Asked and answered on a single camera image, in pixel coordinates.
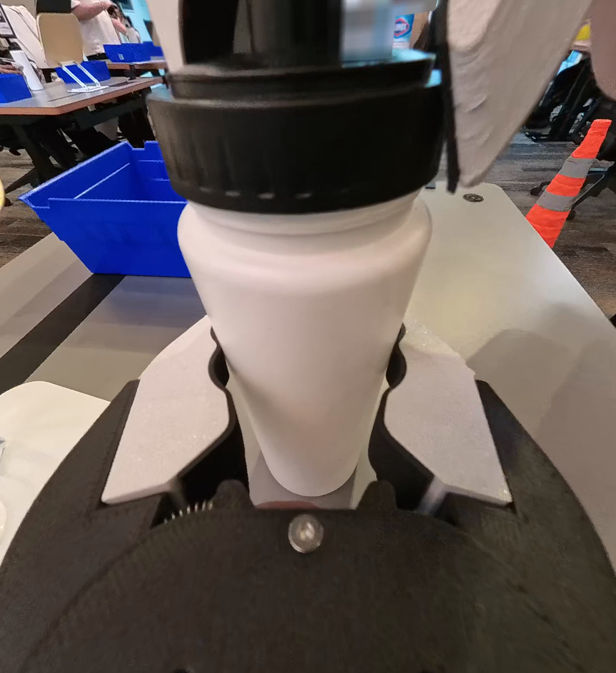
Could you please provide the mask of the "orange traffic cone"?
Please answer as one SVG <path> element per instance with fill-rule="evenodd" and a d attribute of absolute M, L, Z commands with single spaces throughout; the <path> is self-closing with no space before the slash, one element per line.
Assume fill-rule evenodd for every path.
<path fill-rule="evenodd" d="M 554 247 L 568 219 L 611 123 L 609 119 L 596 119 L 590 123 L 584 139 L 565 160 L 525 217 L 549 248 Z"/>

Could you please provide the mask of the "wooden top desk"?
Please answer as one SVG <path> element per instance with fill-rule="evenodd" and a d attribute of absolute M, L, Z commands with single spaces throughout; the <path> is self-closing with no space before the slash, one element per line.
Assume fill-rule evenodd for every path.
<path fill-rule="evenodd" d="M 146 112 L 148 93 L 165 82 L 162 77 L 113 77 L 108 83 L 100 90 L 71 92 L 63 82 L 53 82 L 29 99 L 0 104 L 0 128 L 13 133 L 33 164 L 10 191 L 26 184 L 37 186 L 77 164 L 66 142 L 69 134 L 51 139 L 50 132 L 93 129 L 137 110 Z"/>

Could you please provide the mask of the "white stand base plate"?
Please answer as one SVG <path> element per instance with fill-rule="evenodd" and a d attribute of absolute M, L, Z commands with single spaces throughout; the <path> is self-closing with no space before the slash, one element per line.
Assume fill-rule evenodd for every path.
<path fill-rule="evenodd" d="M 7 527 L 0 567 L 28 510 L 109 402 L 47 382 L 21 384 L 0 395 L 0 498 Z"/>

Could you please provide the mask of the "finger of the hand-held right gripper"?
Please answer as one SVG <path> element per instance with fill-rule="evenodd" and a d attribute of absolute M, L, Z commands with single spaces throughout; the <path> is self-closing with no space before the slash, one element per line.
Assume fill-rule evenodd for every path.
<path fill-rule="evenodd" d="M 217 62 L 247 47 L 247 1 L 147 1 L 167 65 Z"/>
<path fill-rule="evenodd" d="M 573 46 L 591 1 L 439 1 L 447 190 L 478 185 Z"/>

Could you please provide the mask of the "white bottle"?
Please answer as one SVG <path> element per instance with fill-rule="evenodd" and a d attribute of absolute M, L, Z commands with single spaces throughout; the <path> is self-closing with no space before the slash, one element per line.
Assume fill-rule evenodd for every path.
<path fill-rule="evenodd" d="M 180 250 L 288 491 L 326 495 L 354 472 L 431 229 L 419 191 L 306 215 L 184 207 Z"/>

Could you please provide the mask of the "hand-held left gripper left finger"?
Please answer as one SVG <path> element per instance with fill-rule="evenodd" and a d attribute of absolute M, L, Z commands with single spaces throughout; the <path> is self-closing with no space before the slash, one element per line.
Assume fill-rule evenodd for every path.
<path fill-rule="evenodd" d="M 217 488 L 214 469 L 196 467 L 229 429 L 228 392 L 211 373 L 218 343 L 204 316 L 169 343 L 140 375 L 102 490 L 120 505 L 169 495 L 178 509 L 200 505 Z"/>

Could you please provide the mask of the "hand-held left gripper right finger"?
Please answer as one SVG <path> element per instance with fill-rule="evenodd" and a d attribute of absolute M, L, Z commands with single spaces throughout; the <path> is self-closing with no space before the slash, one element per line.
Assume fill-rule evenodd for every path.
<path fill-rule="evenodd" d="M 475 374 L 455 350 L 407 318 L 385 373 L 371 431 L 371 467 L 396 506 L 435 514 L 449 495 L 513 501 Z"/>

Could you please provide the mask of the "black bottle lid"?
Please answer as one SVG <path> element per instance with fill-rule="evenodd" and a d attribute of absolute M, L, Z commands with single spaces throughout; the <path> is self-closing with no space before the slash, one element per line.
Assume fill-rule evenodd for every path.
<path fill-rule="evenodd" d="M 385 203 L 437 174 L 437 57 L 393 48 L 398 9 L 248 1 L 247 47 L 148 99 L 169 180 L 199 205 L 304 215 Z"/>

